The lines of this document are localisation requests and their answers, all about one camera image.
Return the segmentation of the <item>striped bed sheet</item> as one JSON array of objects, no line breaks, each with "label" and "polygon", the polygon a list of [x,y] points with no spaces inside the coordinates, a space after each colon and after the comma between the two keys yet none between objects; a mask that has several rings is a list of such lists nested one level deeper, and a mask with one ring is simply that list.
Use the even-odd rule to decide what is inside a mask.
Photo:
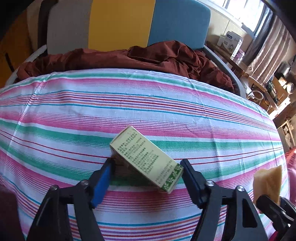
[{"label": "striped bed sheet", "polygon": [[206,179],[242,185],[249,196],[257,170],[281,166],[280,194],[290,196],[277,129],[255,103],[173,74],[54,72],[1,89],[1,185],[16,195],[22,237],[50,186],[88,179],[127,126]]}]

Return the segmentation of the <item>gold metal tin box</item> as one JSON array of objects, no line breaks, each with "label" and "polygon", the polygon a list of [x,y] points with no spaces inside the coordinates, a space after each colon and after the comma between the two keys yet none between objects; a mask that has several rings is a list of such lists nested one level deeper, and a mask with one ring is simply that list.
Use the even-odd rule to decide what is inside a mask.
[{"label": "gold metal tin box", "polygon": [[16,196],[3,185],[1,185],[1,240],[25,240]]}]

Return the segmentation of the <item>wooden side desk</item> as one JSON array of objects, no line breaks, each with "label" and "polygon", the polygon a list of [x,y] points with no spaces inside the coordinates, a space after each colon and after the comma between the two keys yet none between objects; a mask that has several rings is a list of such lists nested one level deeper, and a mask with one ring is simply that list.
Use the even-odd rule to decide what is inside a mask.
[{"label": "wooden side desk", "polygon": [[287,91],[275,77],[267,84],[259,83],[247,72],[247,66],[243,62],[231,57],[210,41],[206,42],[204,52],[208,57],[219,58],[214,60],[215,64],[242,84],[239,93],[265,109],[272,119],[290,104]]}]

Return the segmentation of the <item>green medicine box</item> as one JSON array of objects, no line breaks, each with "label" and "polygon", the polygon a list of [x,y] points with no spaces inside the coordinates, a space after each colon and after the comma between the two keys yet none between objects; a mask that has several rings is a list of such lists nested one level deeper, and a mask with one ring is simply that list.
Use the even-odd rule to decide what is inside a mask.
[{"label": "green medicine box", "polygon": [[114,156],[168,194],[173,191],[184,171],[179,163],[133,126],[127,126],[109,145]]}]

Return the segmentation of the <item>yellow sponge block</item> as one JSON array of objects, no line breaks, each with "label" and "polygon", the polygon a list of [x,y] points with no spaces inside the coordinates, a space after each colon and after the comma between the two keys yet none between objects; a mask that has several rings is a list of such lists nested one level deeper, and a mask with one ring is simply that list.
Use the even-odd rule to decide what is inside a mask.
[{"label": "yellow sponge block", "polygon": [[253,176],[253,203],[261,195],[267,195],[276,204],[280,203],[282,166],[271,169],[260,169]]}]

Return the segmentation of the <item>grey yellow blue headboard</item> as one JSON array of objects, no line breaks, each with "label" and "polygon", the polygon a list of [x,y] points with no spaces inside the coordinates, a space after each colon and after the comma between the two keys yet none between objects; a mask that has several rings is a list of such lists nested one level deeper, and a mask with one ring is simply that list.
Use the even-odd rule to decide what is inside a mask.
[{"label": "grey yellow blue headboard", "polygon": [[199,1],[58,1],[49,12],[47,49],[111,51],[172,40],[201,49],[210,17]]}]

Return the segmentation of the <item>pink curtain right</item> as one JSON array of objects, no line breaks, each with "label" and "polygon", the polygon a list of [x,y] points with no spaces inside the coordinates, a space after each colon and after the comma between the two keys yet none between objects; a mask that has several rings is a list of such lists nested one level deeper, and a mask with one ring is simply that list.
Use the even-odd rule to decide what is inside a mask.
[{"label": "pink curtain right", "polygon": [[281,19],[267,8],[242,60],[246,72],[260,84],[266,84],[284,60],[291,40]]}]

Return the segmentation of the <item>maroon blanket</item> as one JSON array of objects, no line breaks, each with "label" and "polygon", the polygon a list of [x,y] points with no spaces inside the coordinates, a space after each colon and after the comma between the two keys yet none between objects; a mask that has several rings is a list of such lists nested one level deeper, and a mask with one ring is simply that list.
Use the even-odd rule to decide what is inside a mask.
[{"label": "maroon blanket", "polygon": [[129,49],[97,51],[75,49],[65,54],[47,55],[23,63],[17,78],[97,68],[127,68],[171,73],[201,81],[233,93],[229,76],[216,67],[201,51],[192,50],[179,41],[164,41],[148,47],[132,46]]}]

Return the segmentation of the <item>wooden wardrobe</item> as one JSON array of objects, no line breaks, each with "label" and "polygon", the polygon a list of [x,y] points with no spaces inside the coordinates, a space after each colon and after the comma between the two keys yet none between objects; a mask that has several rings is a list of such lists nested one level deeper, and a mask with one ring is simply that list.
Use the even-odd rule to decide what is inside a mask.
[{"label": "wooden wardrobe", "polygon": [[32,54],[27,11],[23,11],[10,25],[1,39],[1,87],[12,73]]}]

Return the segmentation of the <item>white appliance box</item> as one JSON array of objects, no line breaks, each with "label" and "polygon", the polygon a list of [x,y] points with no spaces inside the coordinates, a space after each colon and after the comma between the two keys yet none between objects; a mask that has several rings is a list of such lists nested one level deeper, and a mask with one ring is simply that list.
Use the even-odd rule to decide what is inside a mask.
[{"label": "white appliance box", "polygon": [[217,46],[230,54],[231,57],[235,57],[242,43],[243,37],[232,31],[228,31],[225,36],[220,36]]}]

